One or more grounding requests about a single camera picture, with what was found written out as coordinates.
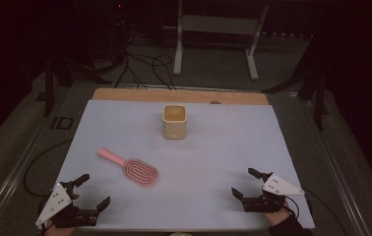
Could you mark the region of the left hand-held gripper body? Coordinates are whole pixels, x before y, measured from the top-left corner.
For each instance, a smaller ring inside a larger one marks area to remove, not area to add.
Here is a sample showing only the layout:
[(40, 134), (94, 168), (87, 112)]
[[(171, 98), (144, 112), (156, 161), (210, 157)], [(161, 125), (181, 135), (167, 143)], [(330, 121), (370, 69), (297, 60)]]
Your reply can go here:
[(46, 229), (51, 221), (57, 228), (96, 226), (97, 211), (83, 210), (73, 205), (75, 182), (57, 183), (35, 222), (39, 229)]

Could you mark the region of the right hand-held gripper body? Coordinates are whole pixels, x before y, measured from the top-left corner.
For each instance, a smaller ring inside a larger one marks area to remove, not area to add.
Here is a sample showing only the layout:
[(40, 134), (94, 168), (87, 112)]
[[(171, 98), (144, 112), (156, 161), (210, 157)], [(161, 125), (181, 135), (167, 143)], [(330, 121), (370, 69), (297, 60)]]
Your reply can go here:
[(262, 173), (263, 181), (262, 195), (259, 197), (247, 198), (243, 196), (240, 201), (245, 212), (277, 212), (289, 196), (303, 196), (304, 190), (274, 173)]

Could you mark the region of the pink hairbrush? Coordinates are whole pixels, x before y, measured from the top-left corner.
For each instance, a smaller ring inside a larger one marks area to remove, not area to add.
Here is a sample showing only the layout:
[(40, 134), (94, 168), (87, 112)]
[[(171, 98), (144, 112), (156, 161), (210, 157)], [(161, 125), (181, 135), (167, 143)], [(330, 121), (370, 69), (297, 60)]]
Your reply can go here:
[(154, 185), (158, 179), (157, 169), (141, 159), (124, 159), (106, 148), (100, 148), (97, 151), (97, 155), (120, 165), (124, 177), (141, 187), (150, 187)]

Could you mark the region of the beige square cup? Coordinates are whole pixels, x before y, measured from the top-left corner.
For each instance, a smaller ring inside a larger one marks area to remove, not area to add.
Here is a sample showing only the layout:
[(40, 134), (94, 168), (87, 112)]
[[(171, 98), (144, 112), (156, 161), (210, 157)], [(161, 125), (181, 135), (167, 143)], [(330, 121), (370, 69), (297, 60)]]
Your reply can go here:
[(165, 105), (163, 107), (163, 136), (169, 140), (181, 140), (186, 137), (187, 112), (183, 105)]

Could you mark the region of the person's right hand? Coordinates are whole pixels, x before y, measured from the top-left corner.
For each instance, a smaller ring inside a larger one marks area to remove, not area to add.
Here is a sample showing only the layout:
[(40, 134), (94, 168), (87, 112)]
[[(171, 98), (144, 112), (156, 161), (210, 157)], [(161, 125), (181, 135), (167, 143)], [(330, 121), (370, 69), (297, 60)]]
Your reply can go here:
[(265, 212), (264, 217), (268, 220), (271, 226), (276, 226), (290, 217), (287, 210), (288, 204), (284, 203), (283, 207), (277, 212)]

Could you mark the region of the person's left hand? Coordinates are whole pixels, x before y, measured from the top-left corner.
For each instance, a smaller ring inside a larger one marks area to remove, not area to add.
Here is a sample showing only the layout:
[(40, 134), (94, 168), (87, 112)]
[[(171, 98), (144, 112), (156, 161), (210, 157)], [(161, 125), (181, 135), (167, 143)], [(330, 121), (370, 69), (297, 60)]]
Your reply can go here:
[(45, 231), (44, 236), (72, 236), (75, 232), (76, 228), (56, 228), (52, 226), (48, 230)]

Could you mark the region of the pale blue table mat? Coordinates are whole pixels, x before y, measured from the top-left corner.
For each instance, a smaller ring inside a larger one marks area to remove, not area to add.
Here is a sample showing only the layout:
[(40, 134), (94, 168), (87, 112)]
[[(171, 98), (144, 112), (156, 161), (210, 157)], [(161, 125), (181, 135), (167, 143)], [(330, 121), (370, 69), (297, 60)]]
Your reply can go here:
[[(270, 105), (189, 103), (187, 135), (162, 134), (161, 102), (91, 100), (57, 176), (68, 182), (91, 178), (78, 189), (80, 208), (110, 197), (99, 216), (98, 231), (247, 231), (265, 229), (267, 220), (245, 212), (232, 196), (262, 192), (254, 168), (299, 183)], [(138, 158), (158, 171), (156, 183), (141, 187), (120, 165), (97, 155), (106, 148), (124, 159)]]

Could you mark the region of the black tripod stand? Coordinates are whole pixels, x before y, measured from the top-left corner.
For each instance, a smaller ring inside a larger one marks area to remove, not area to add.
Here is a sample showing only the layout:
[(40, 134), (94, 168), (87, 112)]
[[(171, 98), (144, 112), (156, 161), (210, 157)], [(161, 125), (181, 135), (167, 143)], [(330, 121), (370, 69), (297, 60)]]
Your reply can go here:
[(297, 83), (302, 83), (301, 88), (297, 92), (297, 98), (307, 101), (312, 96), (315, 96), (313, 119), (320, 131), (323, 130), (322, 116), (325, 108), (326, 74), (330, 68), (330, 53), (327, 46), (323, 44), (323, 40), (324, 38), (318, 32), (315, 33), (311, 37), (291, 77), (277, 86), (262, 90), (262, 93), (273, 94)]
[(115, 64), (111, 64), (99, 69), (88, 69), (64, 55), (47, 55), (44, 61), (44, 92), (36, 98), (37, 101), (45, 102), (43, 116), (48, 117), (54, 108), (54, 78), (64, 87), (69, 87), (73, 82), (69, 71), (73, 70), (95, 83), (108, 85), (109, 81), (102, 79), (99, 74), (110, 72), (115, 67)]

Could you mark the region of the metal floor rail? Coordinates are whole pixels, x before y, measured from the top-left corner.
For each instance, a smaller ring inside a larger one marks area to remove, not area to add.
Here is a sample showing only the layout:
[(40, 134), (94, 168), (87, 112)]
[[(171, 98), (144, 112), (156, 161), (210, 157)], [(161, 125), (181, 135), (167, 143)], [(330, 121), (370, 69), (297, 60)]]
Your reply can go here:
[(331, 177), (336, 185), (336, 189), (341, 198), (345, 212), (351, 222), (356, 236), (371, 236), (370, 230), (366, 225), (364, 218), (360, 212), (358, 204), (350, 190), (341, 169), (337, 163), (336, 157), (331, 149), (331, 146), (322, 131), (319, 130), (313, 119), (314, 108), (309, 101), (300, 101), (305, 116), (308, 119), (309, 126), (313, 129), (315, 136), (321, 144), (321, 151), (323, 152), (324, 161), (331, 173)]
[(58, 174), (72, 133), (52, 131), (53, 119), (64, 114), (72, 91), (61, 88), (55, 105), (44, 117), (44, 103), (35, 90), (0, 126), (0, 236), (34, 236), (40, 198), (23, 188), (25, 177), (33, 178), (34, 191), (48, 191)]

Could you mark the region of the black rectangular floor bracket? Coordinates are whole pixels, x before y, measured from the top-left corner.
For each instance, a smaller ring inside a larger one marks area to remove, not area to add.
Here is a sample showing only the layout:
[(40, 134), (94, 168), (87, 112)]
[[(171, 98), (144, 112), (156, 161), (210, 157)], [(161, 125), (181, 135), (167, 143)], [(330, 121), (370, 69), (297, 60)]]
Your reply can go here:
[(70, 130), (73, 126), (74, 119), (69, 117), (58, 117), (53, 119), (50, 126), (51, 130)]

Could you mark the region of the white metal stand frame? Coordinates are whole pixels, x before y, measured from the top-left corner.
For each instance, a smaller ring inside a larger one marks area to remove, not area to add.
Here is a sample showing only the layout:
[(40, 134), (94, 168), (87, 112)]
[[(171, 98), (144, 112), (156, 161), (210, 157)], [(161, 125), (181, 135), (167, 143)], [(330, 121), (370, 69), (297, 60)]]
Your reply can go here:
[(245, 50), (250, 79), (254, 82), (259, 80), (259, 74), (254, 59), (256, 46), (262, 34), (262, 28), (267, 17), (269, 5), (264, 4), (256, 20), (236, 19), (226, 17), (198, 16), (183, 14), (183, 0), (178, 0), (177, 13), (177, 42), (173, 64), (173, 74), (178, 76), (182, 72), (183, 59), (183, 32), (198, 31), (211, 33), (229, 33), (252, 35), (253, 41)]

